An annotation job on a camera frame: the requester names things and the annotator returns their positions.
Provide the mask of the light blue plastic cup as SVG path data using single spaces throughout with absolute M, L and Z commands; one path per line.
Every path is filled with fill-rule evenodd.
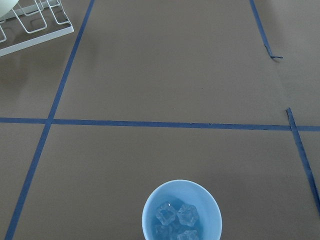
M 146 240 L 219 240 L 222 215 L 214 197 L 189 180 L 157 187 L 142 212 Z

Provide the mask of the white cup in rack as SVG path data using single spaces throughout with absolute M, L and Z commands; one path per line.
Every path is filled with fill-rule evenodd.
M 0 0 L 0 18 L 4 17 L 19 0 Z

